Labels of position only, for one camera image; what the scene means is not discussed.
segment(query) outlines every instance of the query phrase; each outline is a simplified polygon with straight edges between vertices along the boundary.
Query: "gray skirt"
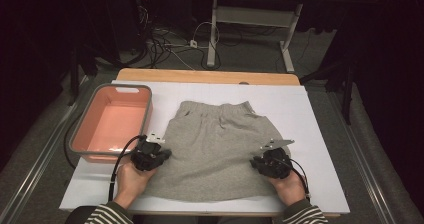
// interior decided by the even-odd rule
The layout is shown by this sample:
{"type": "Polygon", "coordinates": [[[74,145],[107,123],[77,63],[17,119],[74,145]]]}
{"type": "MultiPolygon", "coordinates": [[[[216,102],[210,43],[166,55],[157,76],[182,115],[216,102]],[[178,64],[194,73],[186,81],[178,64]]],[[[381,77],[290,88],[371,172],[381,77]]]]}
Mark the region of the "gray skirt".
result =
{"type": "Polygon", "coordinates": [[[267,178],[249,162],[263,153],[260,147],[271,138],[282,139],[249,102],[220,106],[182,102],[162,145],[172,155],[152,177],[145,194],[190,202],[275,195],[267,178]]]}

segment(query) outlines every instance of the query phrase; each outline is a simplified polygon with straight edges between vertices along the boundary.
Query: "plastic tub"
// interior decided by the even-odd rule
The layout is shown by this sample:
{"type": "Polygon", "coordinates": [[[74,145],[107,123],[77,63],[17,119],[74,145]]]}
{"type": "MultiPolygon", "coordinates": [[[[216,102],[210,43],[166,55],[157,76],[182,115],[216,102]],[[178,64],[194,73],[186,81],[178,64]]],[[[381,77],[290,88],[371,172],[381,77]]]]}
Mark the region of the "plastic tub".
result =
{"type": "MultiPolygon", "coordinates": [[[[152,109],[148,86],[99,86],[72,135],[70,149],[88,162],[115,163],[131,138],[146,134],[152,109]]],[[[128,152],[136,144],[134,141],[128,152]]]]}

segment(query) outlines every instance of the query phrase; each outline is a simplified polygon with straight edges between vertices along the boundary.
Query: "white table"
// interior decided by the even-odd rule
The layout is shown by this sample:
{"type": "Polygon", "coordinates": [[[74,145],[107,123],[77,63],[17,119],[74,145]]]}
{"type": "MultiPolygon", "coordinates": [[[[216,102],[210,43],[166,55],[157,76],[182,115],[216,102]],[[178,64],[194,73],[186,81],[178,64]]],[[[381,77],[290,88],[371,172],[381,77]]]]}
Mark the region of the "white table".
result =
{"type": "MultiPolygon", "coordinates": [[[[156,75],[161,71],[141,72],[144,75],[156,75]]],[[[267,116],[285,139],[295,140],[295,144],[290,146],[292,158],[306,171],[312,195],[311,203],[318,205],[327,215],[350,212],[304,87],[149,81],[120,83],[143,84],[152,89],[154,111],[148,132],[154,131],[158,135],[164,134],[168,121],[182,101],[192,100],[215,105],[249,101],[256,113],[267,116]]],[[[73,210],[78,206],[107,202],[112,169],[112,164],[88,163],[81,159],[60,209],[73,210]]],[[[206,203],[140,196],[129,208],[130,212],[145,214],[237,216],[275,216],[283,210],[284,206],[276,196],[206,203]]]]}

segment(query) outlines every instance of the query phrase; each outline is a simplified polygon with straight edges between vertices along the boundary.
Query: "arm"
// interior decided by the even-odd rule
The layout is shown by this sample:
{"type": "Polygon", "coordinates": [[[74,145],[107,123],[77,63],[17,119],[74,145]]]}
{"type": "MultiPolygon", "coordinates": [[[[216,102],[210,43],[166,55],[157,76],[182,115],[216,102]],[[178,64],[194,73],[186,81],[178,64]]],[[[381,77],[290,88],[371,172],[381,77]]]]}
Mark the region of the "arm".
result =
{"type": "Polygon", "coordinates": [[[305,197],[305,190],[299,177],[293,172],[284,179],[269,178],[277,190],[278,197],[287,206],[284,211],[284,223],[327,223],[321,210],[312,206],[305,197]]]}
{"type": "Polygon", "coordinates": [[[126,210],[144,192],[156,170],[139,171],[132,162],[122,165],[118,170],[116,197],[105,205],[99,205],[86,223],[108,223],[111,220],[113,223],[132,223],[126,210]]]}

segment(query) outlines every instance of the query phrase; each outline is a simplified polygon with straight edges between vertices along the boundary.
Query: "table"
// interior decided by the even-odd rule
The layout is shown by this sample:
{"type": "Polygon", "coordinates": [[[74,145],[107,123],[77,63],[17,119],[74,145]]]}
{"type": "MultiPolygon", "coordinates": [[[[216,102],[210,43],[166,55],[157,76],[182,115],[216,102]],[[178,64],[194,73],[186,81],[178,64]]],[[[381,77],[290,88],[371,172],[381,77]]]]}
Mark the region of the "table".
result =
{"type": "MultiPolygon", "coordinates": [[[[136,84],[140,81],[152,88],[153,106],[149,130],[163,135],[167,121],[175,114],[180,99],[233,103],[254,93],[251,104],[261,110],[258,114],[275,111],[267,117],[277,129],[284,129],[283,137],[295,139],[290,149],[305,169],[310,180],[312,203],[318,204],[327,215],[348,213],[343,190],[337,178],[325,143],[319,132],[304,87],[290,74],[260,74],[237,72],[206,72],[176,70],[123,69],[117,81],[136,84]]],[[[107,201],[112,164],[88,163],[80,159],[60,205],[62,210],[73,210],[82,205],[98,205],[107,201]]],[[[238,200],[188,203],[156,197],[141,196],[129,211],[143,214],[174,215],[236,215],[275,216],[284,209],[278,197],[251,197],[238,200]]]]}
{"type": "Polygon", "coordinates": [[[209,41],[207,65],[215,65],[216,55],[216,24],[217,22],[240,23],[273,27],[288,28],[284,41],[280,41],[281,54],[286,66],[287,73],[294,73],[293,63],[289,53],[289,45],[293,38],[297,22],[302,11],[303,4],[299,3],[296,9],[291,12],[282,12],[275,10],[263,10],[241,7],[218,6],[218,1],[213,0],[212,4],[212,22],[211,35],[209,41]]]}

